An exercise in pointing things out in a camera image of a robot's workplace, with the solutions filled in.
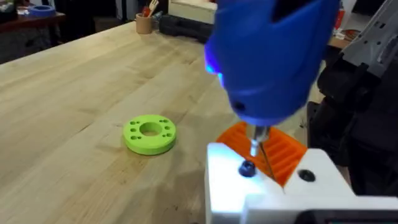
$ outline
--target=green washer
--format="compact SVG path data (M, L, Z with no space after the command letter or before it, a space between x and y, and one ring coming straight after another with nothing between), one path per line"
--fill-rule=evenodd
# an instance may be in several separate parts
M127 147L138 154L158 155L175 144L176 128L173 122L161 115L141 115L123 127Z

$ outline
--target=white plastic part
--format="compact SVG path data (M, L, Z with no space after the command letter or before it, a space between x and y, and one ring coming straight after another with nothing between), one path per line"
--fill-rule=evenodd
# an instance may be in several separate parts
M315 174L314 182L302 180L298 172L310 170ZM286 195L319 195L355 197L334 163L321 149L308 149L284 186Z
M217 4L209 1L169 0L169 14L207 24L214 23Z
M205 175L206 223L294 223L297 215L312 209L397 210L395 197L357 197L326 153L309 149L283 189L257 170L251 178L238 168L244 159L222 143L210 143ZM302 180L298 171L315 174Z
M222 143L207 147L206 219L207 223L239 223L246 196L283 195L280 185L257 170L254 177L243 177L238 169L244 159Z

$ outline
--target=orange grid part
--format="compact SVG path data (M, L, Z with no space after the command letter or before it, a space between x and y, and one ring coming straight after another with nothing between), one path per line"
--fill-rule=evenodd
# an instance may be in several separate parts
M222 142L245 159L252 161L256 167L270 176L264 155L250 155L250 140L246 137L246 123L238 122L221 134L216 142ZM268 140L263 142L264 150L274 173L275 181L284 186L290 175L299 164L307 148L294 138L277 128L271 128Z

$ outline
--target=black screw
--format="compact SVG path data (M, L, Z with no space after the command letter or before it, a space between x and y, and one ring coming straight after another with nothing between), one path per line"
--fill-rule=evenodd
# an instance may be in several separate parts
M239 167L239 173L244 177L254 177L256 174L256 166L251 161L243 161Z
M298 171L298 176L301 179L303 179L303 180L305 180L307 182L314 182L315 181L315 174L312 171L310 171L310 170L306 170L306 169L299 170Z

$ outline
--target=wooden cup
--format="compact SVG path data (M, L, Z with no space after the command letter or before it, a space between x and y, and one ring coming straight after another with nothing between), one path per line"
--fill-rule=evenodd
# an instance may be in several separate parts
M142 13L136 14L136 31L138 34L150 34L152 32L152 18L143 17Z

